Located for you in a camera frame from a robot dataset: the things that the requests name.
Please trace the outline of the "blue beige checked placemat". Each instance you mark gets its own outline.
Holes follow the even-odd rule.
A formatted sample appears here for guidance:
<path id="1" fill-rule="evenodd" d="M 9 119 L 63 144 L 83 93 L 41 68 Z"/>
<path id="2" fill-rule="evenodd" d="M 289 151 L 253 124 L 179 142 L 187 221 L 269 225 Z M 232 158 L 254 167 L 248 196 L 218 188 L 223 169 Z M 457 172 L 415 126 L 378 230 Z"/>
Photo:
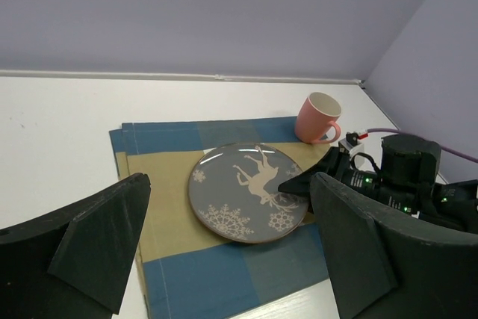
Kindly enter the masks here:
<path id="1" fill-rule="evenodd" d="M 119 177 L 151 182 L 137 252 L 151 318 L 228 318 L 327 279 L 306 201 L 278 189 L 328 150 L 300 142 L 294 123 L 124 123 L 110 132 Z"/>

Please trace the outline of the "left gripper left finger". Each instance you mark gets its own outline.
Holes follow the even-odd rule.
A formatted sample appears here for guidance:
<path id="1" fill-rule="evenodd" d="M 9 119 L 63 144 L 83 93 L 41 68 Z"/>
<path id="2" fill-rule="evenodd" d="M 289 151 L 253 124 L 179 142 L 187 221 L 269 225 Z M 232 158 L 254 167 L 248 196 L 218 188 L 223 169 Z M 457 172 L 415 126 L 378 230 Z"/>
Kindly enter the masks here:
<path id="1" fill-rule="evenodd" d="M 2 318 L 111 318 L 120 311 L 151 184 L 135 173 L 1 230 Z"/>

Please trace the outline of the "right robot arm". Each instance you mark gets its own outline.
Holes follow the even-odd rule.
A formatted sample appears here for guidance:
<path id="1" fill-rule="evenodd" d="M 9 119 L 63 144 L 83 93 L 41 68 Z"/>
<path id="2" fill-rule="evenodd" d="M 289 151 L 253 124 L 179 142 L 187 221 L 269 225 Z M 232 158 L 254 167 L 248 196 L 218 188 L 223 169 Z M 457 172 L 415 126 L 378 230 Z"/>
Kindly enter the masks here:
<path id="1" fill-rule="evenodd" d="M 405 214 L 463 232 L 477 233 L 477 181 L 447 185 L 436 181 L 442 147 L 413 134 L 382 138 L 377 164 L 351 146 L 360 134 L 349 133 L 312 167 L 279 185 L 279 192 L 310 199 L 310 182 L 325 173 L 356 192 Z"/>

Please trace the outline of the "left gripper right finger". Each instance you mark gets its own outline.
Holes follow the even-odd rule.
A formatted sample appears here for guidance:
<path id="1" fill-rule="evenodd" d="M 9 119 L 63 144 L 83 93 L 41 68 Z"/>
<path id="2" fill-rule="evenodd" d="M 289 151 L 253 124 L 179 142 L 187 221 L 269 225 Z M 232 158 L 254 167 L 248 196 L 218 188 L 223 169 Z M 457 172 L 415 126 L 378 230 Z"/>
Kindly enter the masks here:
<path id="1" fill-rule="evenodd" d="M 477 317 L 477 235 L 410 217 L 325 173 L 310 194 L 340 318 Z"/>

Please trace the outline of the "pink mug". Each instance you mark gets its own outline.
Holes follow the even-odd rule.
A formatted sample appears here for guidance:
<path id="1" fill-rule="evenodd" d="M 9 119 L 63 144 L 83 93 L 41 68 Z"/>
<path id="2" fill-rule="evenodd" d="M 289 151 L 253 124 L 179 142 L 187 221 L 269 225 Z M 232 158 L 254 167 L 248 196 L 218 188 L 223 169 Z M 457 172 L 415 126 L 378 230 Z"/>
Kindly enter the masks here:
<path id="1" fill-rule="evenodd" d="M 339 139 L 341 105 L 328 94 L 310 93 L 296 118 L 294 133 L 303 143 L 328 144 Z"/>

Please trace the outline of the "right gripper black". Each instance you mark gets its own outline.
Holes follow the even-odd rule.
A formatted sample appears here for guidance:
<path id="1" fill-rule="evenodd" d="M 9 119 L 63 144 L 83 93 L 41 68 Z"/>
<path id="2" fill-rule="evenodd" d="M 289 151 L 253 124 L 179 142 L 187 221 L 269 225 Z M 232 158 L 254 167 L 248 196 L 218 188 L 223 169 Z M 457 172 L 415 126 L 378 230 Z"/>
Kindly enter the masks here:
<path id="1" fill-rule="evenodd" d="M 355 157 L 362 157 L 370 162 L 373 172 L 359 170 Z M 310 183 L 317 173 L 325 173 L 354 191 L 377 202 L 381 201 L 381 170 L 374 159 L 363 152 L 350 156 L 338 147 L 331 147 L 327 153 L 309 169 L 295 175 L 278 186 L 280 193 L 286 193 L 310 200 Z"/>

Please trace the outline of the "grey reindeer plate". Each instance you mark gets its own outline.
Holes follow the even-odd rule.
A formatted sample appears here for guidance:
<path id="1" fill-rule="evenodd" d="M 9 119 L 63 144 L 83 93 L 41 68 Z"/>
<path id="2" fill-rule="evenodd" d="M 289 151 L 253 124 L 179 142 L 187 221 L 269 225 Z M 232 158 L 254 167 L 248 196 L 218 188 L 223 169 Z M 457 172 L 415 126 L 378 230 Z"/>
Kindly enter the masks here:
<path id="1" fill-rule="evenodd" d="M 231 241 L 278 240 L 304 220 L 308 203 L 278 186 L 301 173 L 280 150 L 263 143 L 233 143 L 208 152 L 192 169 L 187 196 L 198 220 Z"/>

